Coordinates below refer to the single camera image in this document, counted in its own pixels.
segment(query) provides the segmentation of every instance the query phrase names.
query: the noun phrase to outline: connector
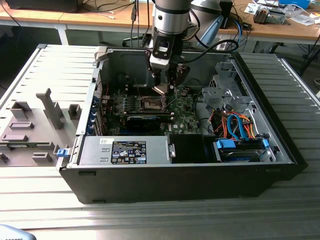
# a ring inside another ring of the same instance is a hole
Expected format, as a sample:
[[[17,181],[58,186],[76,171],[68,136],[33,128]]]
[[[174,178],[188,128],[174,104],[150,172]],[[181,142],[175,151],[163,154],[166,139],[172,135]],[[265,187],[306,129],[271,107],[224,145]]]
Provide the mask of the connector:
[[[134,23],[137,19],[137,7],[133,6],[132,12],[131,12],[131,21]]]

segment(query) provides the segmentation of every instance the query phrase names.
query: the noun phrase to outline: desk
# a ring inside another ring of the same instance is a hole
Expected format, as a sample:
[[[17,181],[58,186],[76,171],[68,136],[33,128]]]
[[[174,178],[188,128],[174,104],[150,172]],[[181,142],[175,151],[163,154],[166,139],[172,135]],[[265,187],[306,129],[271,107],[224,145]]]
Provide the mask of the desk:
[[[115,19],[110,19],[106,16],[95,12],[88,12],[85,9],[79,13],[63,13],[55,11],[42,10],[14,10],[10,9],[5,0],[3,2],[6,10],[18,21],[23,27],[35,28],[54,28],[58,30],[61,43],[68,44],[66,30],[87,30],[87,31],[109,31],[109,32],[125,32],[129,33],[131,29],[131,11],[132,6],[127,6],[114,11]],[[97,3],[108,3],[111,0],[97,0]],[[113,6],[118,7],[129,3],[129,0],[120,0],[120,4]],[[304,26],[291,19],[287,19],[284,25],[278,24],[256,24],[253,21],[253,15],[241,12],[245,9],[250,0],[235,0],[235,8],[239,16],[244,21],[252,24],[252,31],[248,37],[249,41],[265,41],[265,42],[280,42],[280,43],[296,43],[296,44],[314,44],[320,29],[318,25]],[[148,15],[146,3],[139,5],[140,32],[143,33],[148,27]],[[320,11],[319,6],[311,6],[308,11]],[[152,24],[152,7],[149,8],[150,24]],[[0,25],[16,26],[17,24],[8,16],[0,7]],[[133,32],[137,32],[137,23]],[[230,26],[228,29],[220,29],[218,38],[229,39],[237,34],[237,29]]]

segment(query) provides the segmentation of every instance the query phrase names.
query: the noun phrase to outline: power supply label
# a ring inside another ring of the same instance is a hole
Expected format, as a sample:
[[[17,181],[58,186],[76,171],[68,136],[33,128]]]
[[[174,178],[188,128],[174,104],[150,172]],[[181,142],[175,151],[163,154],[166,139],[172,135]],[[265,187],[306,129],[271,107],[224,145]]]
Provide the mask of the power supply label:
[[[145,141],[114,141],[112,164],[146,164],[147,145]]]

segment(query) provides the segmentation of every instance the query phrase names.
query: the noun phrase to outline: electronic device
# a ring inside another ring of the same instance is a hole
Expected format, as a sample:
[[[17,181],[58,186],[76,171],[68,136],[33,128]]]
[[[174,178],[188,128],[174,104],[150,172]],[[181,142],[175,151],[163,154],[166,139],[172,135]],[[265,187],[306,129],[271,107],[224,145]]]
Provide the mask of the electronic device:
[[[267,9],[267,8],[261,8],[260,6],[256,10],[253,21],[256,24],[284,24],[286,20],[285,14],[278,9]]]
[[[220,0],[221,15],[223,16],[223,21],[220,27],[221,29],[225,29],[227,27],[227,22],[229,19],[232,5],[232,0]]]
[[[39,9],[76,13],[84,0],[5,0],[11,9]]]
[[[108,49],[101,59],[92,85],[107,76],[107,95],[90,88],[74,145],[58,155],[80,202],[254,197],[307,166],[238,53],[208,53],[165,96],[152,90],[143,50]]]
[[[307,9],[307,7],[310,4],[310,0],[279,0],[279,4],[281,5],[298,5],[299,7],[303,9]]]

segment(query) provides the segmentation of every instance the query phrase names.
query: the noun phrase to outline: cable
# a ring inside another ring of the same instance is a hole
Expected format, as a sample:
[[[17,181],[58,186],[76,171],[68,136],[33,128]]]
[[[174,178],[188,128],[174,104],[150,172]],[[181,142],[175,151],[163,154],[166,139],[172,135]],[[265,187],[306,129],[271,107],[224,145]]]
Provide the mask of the cable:
[[[191,39],[193,39],[196,36],[196,34],[199,32],[200,26],[201,26],[198,16],[195,14],[195,12],[191,8],[190,8],[190,13],[194,16],[194,18],[196,20],[197,28],[194,30],[194,32],[190,36],[185,37],[184,39],[182,39],[184,42],[190,41]]]
[[[228,117],[228,121],[227,121],[227,128],[228,128],[228,132],[236,139],[236,140],[239,140],[238,136],[235,135],[232,130],[231,130],[231,119],[232,117],[236,117],[236,119],[238,120],[238,124],[239,124],[239,130],[240,130],[240,134],[241,134],[241,137],[243,139],[247,139],[247,136],[246,136],[246,133],[243,129],[243,126],[242,126],[242,121],[240,119],[240,117],[236,114],[231,114],[229,117]]]
[[[144,35],[143,35],[143,38],[142,38],[142,43],[141,43],[141,47],[142,47],[142,45],[144,44],[144,42],[145,42],[145,39],[146,39],[146,37],[147,37],[147,33],[148,33],[148,31],[149,31],[149,28],[150,28],[150,13],[149,13],[149,0],[146,0],[146,8],[147,8],[147,15],[148,15],[148,28],[146,29],[146,31],[145,31],[145,33],[144,33]]]
[[[0,0],[1,6],[3,8],[3,10],[10,16],[10,18],[19,26],[21,27],[21,25],[10,15],[10,13],[5,9],[4,4],[2,3],[2,0]]]
[[[196,79],[196,78],[194,78],[194,77],[185,80],[185,81],[184,81],[184,84],[183,84],[183,87],[185,87],[185,86],[186,86],[186,83],[187,83],[188,81],[190,81],[190,80],[195,80],[195,81],[196,81],[198,84],[200,84],[202,87],[204,87],[204,88],[206,87],[206,86],[204,86],[204,85],[200,82],[199,79]]]
[[[240,43],[240,39],[241,39],[241,35],[242,35],[242,29],[241,29],[241,27],[240,27],[240,24],[236,21],[236,20],[234,20],[233,18],[232,18],[232,21],[234,21],[235,22],[235,24],[238,26],[238,29],[239,29],[239,39],[238,39],[238,44]]]
[[[131,2],[131,3],[126,4],[126,5],[118,6],[118,7],[112,8],[112,9],[108,9],[108,10],[101,10],[101,11],[99,11],[99,10],[92,11],[92,10],[86,8],[85,4],[82,4],[82,6],[83,6],[83,8],[85,10],[87,10],[88,12],[91,12],[91,13],[104,13],[104,12],[108,12],[108,11],[113,11],[113,10],[117,10],[117,9],[120,9],[120,8],[124,8],[124,7],[130,6],[130,5],[133,5],[133,4],[134,4],[134,2]]]
[[[313,46],[312,46],[310,52],[308,53],[308,55],[306,56],[306,58],[308,58],[310,53],[314,50],[314,48],[317,45],[317,42],[319,41],[319,39],[320,39],[320,34],[319,34],[318,38],[316,39],[315,43],[313,44]]]
[[[3,2],[2,2],[2,0],[0,0],[0,4],[1,4],[1,6],[2,6],[2,8],[3,8],[3,10],[6,12],[6,14],[8,14],[9,15],[9,17],[21,28],[21,32],[22,32],[22,26],[14,19],[14,17],[13,16],[11,16],[11,14],[5,9],[5,6],[4,6],[4,4],[3,4]],[[17,44],[18,44],[18,42],[19,42],[19,39],[20,39],[20,35],[21,35],[21,32],[19,33],[19,37],[18,37],[18,40],[17,40],[17,42],[15,43],[16,44],[16,46],[17,46]],[[32,39],[32,41],[34,41],[36,44],[39,44],[28,32],[26,33],[28,36],[29,36],[29,38],[30,39]]]
[[[2,88],[4,90],[8,90],[7,88],[3,87],[1,84],[0,84],[0,88]]]
[[[251,134],[252,134],[252,137],[255,139],[255,135],[254,135],[254,131],[252,130],[252,124],[250,124],[250,129],[251,129]]]
[[[190,12],[191,12],[191,14],[194,16],[194,18],[195,18],[195,20],[196,20],[196,24],[197,24],[197,26],[198,26],[198,28],[199,28],[199,30],[200,30],[201,24],[200,24],[200,20],[199,20],[198,16],[195,14],[195,12],[194,12],[191,8],[190,8]],[[202,46],[205,47],[206,49],[209,48],[207,45],[205,45],[205,44],[199,39],[199,37],[197,36],[197,32],[195,33],[194,37],[195,37],[195,39],[198,41],[198,43],[199,43],[200,45],[202,45]]]
[[[207,45],[205,45],[197,36],[197,34],[194,36],[195,39],[198,41],[198,43],[203,46],[204,48],[208,49],[209,47]]]
[[[107,6],[107,5],[113,5],[113,4],[116,4],[119,2],[119,0],[116,0],[115,2],[112,2],[112,3],[104,3],[104,4],[101,4],[99,6],[97,6],[97,0],[94,0],[95,2],[95,7],[96,7],[96,10],[99,11],[99,9],[103,6]]]
[[[134,22],[137,20],[137,0],[134,0],[133,2],[133,8],[132,8],[132,12],[131,12],[131,30],[130,30],[130,42],[131,42],[131,48],[133,48],[133,44],[132,44],[132,31],[134,29]]]
[[[317,45],[317,42],[319,41],[319,39],[320,39],[320,34],[319,34],[318,38],[316,39],[315,43],[313,44],[310,52],[307,54],[306,58],[304,59],[299,75],[302,75],[304,73],[304,71],[307,69],[309,64],[312,62],[313,58],[317,55],[317,52],[320,49],[320,47],[309,58],[310,54],[312,53],[312,51],[314,50],[315,46]]]
[[[235,44],[235,47],[231,50],[214,50],[213,48],[215,48],[216,46],[223,44],[223,43],[233,43]],[[205,50],[203,53],[201,53],[199,56],[195,57],[194,59],[191,60],[182,60],[182,63],[184,64],[188,64],[188,63],[192,63],[200,58],[202,58],[206,53],[208,53],[209,51],[212,51],[213,53],[232,53],[233,51],[237,50],[239,47],[239,44],[235,41],[235,40],[231,40],[231,39],[225,39],[225,40],[221,40],[218,41],[217,43],[213,44],[212,46],[210,46],[207,50]]]
[[[193,109],[193,111],[194,111],[194,116],[195,116],[196,119],[197,119],[196,109],[197,109],[197,103],[198,103],[198,99],[199,99],[200,94],[202,94],[202,89],[201,89],[201,91],[198,93],[198,96],[197,96],[196,99],[195,99],[195,104],[194,104],[194,109]]]
[[[137,17],[138,17],[138,29],[137,29],[137,33],[138,33],[138,48],[139,48],[139,0],[136,0],[136,9],[137,9]]]
[[[309,52],[305,51],[305,50],[300,46],[300,44],[297,44],[297,45],[298,45],[298,47],[299,47],[304,53],[309,54]]]
[[[134,29],[134,21],[132,21],[132,24],[131,24],[131,30],[130,30],[130,43],[131,43],[131,48],[133,48],[133,44],[132,44],[132,31]]]

